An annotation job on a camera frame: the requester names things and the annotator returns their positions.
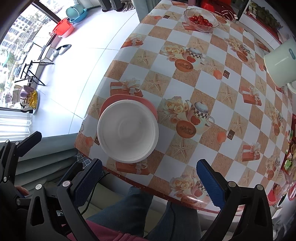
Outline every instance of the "gray curtain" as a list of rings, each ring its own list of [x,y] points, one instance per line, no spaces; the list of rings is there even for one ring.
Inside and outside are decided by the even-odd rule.
[[[140,22],[161,0],[131,0],[139,17]]]
[[[19,159],[15,185],[23,186],[32,194],[37,184],[59,180],[77,160],[76,136],[77,133],[42,138]]]

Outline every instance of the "blue gripper pad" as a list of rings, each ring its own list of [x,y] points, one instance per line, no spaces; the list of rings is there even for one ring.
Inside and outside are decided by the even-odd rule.
[[[196,164],[196,172],[200,178],[202,184],[204,185],[207,193],[209,194],[213,204],[220,209],[223,209],[225,205],[225,193],[222,187],[219,185],[217,180],[214,178],[213,174],[209,170],[211,166],[208,167],[203,163],[203,160],[199,160]]]
[[[90,166],[90,169],[86,168],[80,176],[84,175],[84,172],[87,172],[87,174],[73,192],[73,203],[76,207],[81,207],[85,204],[99,178],[104,175],[101,160],[97,160],[95,164]]]

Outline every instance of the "curtain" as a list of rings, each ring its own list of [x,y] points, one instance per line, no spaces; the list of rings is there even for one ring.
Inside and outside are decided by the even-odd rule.
[[[131,0],[139,17],[140,22],[161,0]]]
[[[19,158],[15,185],[23,186],[32,194],[37,184],[58,181],[77,160],[78,150],[74,148],[76,136],[77,133],[43,137]]]
[[[23,140],[30,135],[31,114],[0,111],[0,142]]]

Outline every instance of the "metal screw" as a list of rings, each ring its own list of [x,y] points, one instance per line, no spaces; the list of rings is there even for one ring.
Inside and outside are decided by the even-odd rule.
[[[258,184],[256,187],[258,190],[261,190],[261,191],[263,190],[263,186],[261,184]]]
[[[42,184],[37,184],[35,188],[36,190],[39,190],[40,188],[42,188]]]
[[[64,181],[64,182],[63,182],[63,187],[67,187],[67,186],[69,186],[70,183],[71,183],[70,181]]]
[[[234,188],[237,184],[234,181],[228,182],[228,186]]]

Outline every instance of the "teapot print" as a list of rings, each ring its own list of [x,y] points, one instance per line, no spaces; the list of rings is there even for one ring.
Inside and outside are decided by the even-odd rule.
[[[209,109],[204,103],[195,102],[191,104],[189,100],[186,100],[186,103],[188,105],[186,118],[190,123],[195,125],[196,134],[202,135],[214,125],[214,118],[209,115]]]

